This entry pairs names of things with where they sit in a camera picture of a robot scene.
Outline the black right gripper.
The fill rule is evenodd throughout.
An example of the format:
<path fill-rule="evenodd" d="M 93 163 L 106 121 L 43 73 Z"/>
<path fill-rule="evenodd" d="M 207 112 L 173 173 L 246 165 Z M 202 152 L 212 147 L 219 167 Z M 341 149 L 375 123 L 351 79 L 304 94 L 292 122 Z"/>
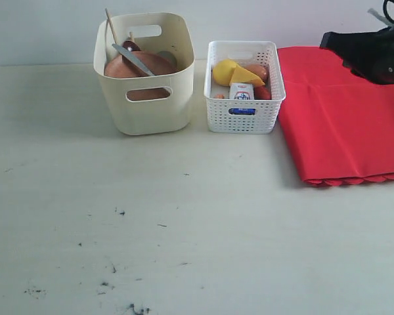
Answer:
<path fill-rule="evenodd" d="M 323 34 L 319 47 L 333 52 L 352 73 L 376 84 L 394 84 L 394 27 L 378 32 Z"/>

